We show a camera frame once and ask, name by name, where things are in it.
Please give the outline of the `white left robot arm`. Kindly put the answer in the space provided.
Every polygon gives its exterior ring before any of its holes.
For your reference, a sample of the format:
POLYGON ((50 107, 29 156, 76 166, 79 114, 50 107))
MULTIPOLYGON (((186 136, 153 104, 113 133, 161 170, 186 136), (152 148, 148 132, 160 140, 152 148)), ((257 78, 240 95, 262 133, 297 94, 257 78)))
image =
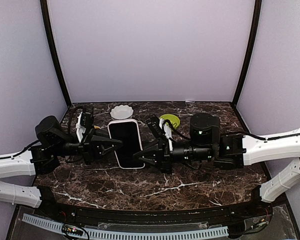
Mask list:
MULTIPOLYGON (((36 127, 37 140, 17 153, 0 155, 0 180, 16 176, 38 176, 52 173, 60 166, 60 157, 79 156, 85 163, 120 148, 121 140, 112 139, 95 128, 75 140, 61 127, 53 115, 45 117, 36 127)), ((57 218, 60 206, 46 186, 21 186, 0 181, 0 202, 41 208, 50 218, 57 218)))

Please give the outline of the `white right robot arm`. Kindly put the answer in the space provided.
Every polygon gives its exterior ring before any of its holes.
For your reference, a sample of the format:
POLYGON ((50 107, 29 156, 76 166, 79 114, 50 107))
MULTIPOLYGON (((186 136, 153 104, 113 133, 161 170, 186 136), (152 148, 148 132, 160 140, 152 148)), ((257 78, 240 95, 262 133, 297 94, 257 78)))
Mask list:
POLYGON ((245 213, 250 217, 256 217, 264 210, 265 203, 274 202, 300 182, 300 128, 264 136, 243 131, 221 134, 220 119, 208 113, 191 116, 189 137, 178 132, 170 120, 155 115, 147 120, 147 126, 156 139, 144 150, 134 153, 133 158, 162 173, 171 173, 174 163, 208 161, 216 168, 234 170, 292 158, 275 177, 253 189, 252 201, 245 205, 245 213), (173 140, 172 133, 184 140, 173 140))

